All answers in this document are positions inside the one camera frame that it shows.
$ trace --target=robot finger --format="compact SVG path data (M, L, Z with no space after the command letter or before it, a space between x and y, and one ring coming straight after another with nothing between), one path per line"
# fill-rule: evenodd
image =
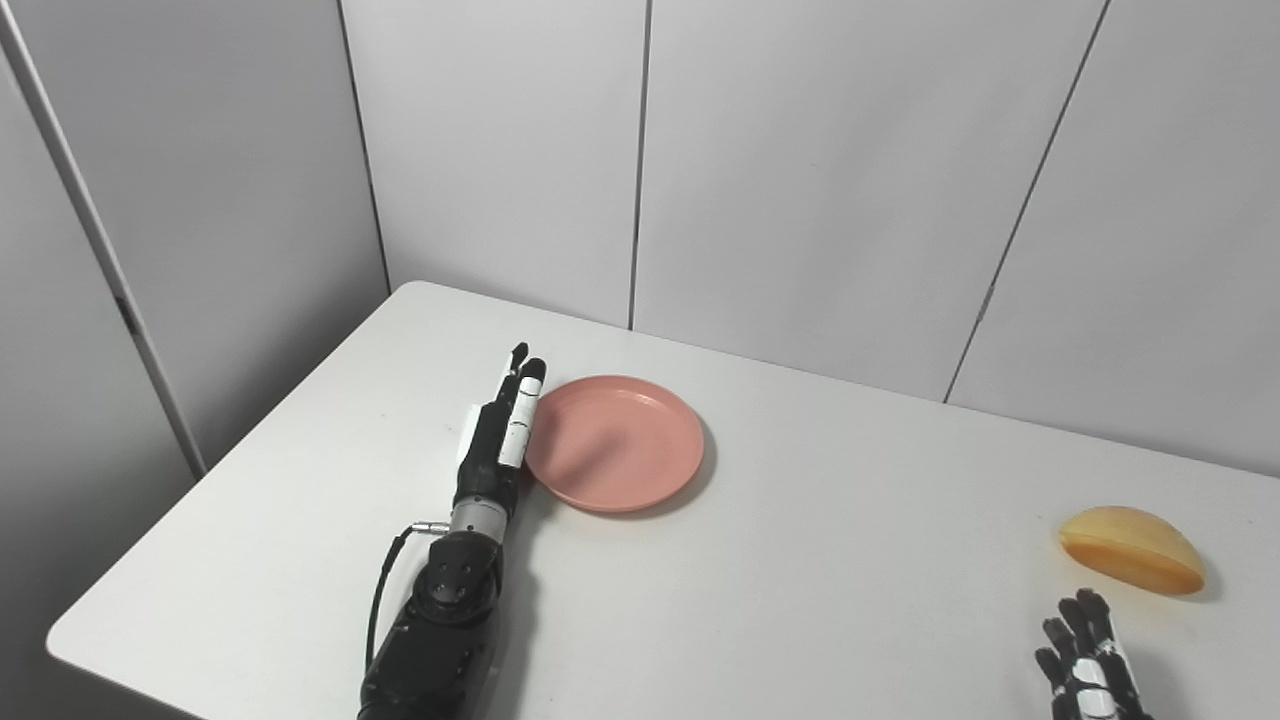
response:
M1057 655L1062 660L1064 671L1070 673L1078 657L1075 638L1071 635L1071 630L1068 629L1066 623L1057 618L1044 620L1042 626L1044 628L1044 634L1048 637L1048 642L1053 643L1053 648L1057 650Z
M1062 620L1066 620L1066 625L1075 635L1075 653L1079 657L1092 657L1097 652L1098 646L1093 642L1093 633L1089 630L1089 619L1084 615L1084 610L1080 609L1080 603L1071 597L1062 598L1057 603L1057 611L1062 614Z
M1115 630L1111 628L1111 607L1107 606L1107 601L1091 588L1080 588L1075 593L1075 601L1084 611L1084 616L1089 619L1089 628L1093 630L1093 639L1097 641L1100 650L1107 641L1114 642Z
M1102 666L1092 657L1082 657L1071 667L1068 693L1075 694L1082 720L1119 720L1115 697L1107 688Z
M1075 696L1066 692L1066 670L1057 653L1052 648L1042 647L1036 651L1036 662L1048 678L1050 688L1053 691L1050 706L1053 720L1079 720L1080 715L1075 710Z

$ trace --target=black fingertip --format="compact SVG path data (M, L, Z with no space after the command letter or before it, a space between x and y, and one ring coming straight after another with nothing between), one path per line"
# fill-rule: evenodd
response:
M1089 588L1080 588L1075 593L1075 600L1093 626L1093 638L1098 642L1115 639L1115 630L1111 629L1111 607L1107 606L1107 601Z
M515 373L520 369L520 365L525 363L525 357L529 357L529 343L521 342L511 351L511 372Z
M1071 637L1071 630L1066 628L1066 624L1057 618L1050 618L1041 626L1044 628L1048 642L1053 643L1053 648L1062 657L1062 664L1070 665L1075 661L1075 638Z
M1037 650L1036 662L1055 688L1060 688L1066 683L1066 670L1062 669L1062 661L1059 660L1057 653L1052 648L1042 647Z
M538 382L547 379L547 361L541 357L532 357L520 369L520 379L534 378Z
M1093 655L1096 650L1093 644L1093 633L1089 630L1089 619L1084 615L1084 610L1075 598L1068 597L1062 598L1057 603L1057 611L1062 614L1062 620L1066 620L1066 626L1071 629L1075 634L1075 652L1080 656Z

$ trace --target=pink plate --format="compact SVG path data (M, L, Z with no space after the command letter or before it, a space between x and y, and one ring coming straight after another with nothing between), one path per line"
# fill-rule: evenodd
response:
M581 378L543 396L525 452L547 489L596 512L657 505L701 460L703 425L685 401L623 375Z

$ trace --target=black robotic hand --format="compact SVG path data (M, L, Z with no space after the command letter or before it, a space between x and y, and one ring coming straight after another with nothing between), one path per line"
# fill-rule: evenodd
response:
M1061 618L1044 620L1053 648L1036 651L1053 689L1053 720L1153 720L1138 701L1102 596L1083 588L1062 598L1057 610Z

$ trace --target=yellow object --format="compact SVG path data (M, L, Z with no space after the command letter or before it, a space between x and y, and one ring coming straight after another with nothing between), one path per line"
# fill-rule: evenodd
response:
M1059 541L1082 565L1165 594L1204 587L1204 564L1165 520L1135 507L1091 507L1059 528Z

